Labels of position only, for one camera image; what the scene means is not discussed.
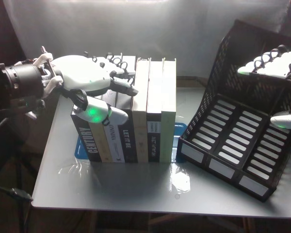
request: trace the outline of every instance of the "gray table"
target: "gray table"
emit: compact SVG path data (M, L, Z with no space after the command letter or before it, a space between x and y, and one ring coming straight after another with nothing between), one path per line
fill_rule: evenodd
M203 91L177 90L177 121L190 121ZM291 158L266 203L190 163L90 165L74 157L78 135L71 108L60 97L35 183L35 207L291 217Z

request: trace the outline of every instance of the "blue tray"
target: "blue tray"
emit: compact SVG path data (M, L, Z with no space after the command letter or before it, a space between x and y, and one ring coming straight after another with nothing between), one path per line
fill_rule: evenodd
M178 139L183 134L186 129L186 124L183 123L175 123L175 132L174 132L174 142L173 142L173 152L172 152L172 162L176 161L176 153L178 146ZM74 152L74 156L77 159L88 159L84 146L78 137L76 150Z

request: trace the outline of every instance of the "white label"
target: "white label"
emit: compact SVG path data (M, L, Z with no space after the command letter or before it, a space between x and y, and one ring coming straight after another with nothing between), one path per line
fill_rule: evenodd
M181 153L185 154L186 156L190 157L191 159L194 159L195 161L201 163L204 158L204 154L199 152L198 150L193 149L192 147L189 147L186 144L182 144Z
M147 121L146 124L148 133L161 133L160 121Z
M233 174L234 174L234 170L221 164L220 162L216 161L215 159L212 159L210 161L209 164L209 168L211 168L212 170L219 172L220 174L228 177L228 178L232 178Z
M258 182L243 176L239 184L243 187L246 187L247 189L255 192L256 194L259 194L260 196L263 196L266 191L268 190L267 187L259 184Z
M110 124L108 126L104 126L104 131L107 137L113 162L124 163L125 159L117 125Z

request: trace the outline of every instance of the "wall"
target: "wall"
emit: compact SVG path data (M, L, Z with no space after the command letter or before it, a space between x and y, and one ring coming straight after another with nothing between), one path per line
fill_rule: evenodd
M88 51L177 58L177 75L208 77L235 19L278 32L289 0L4 0L27 57Z

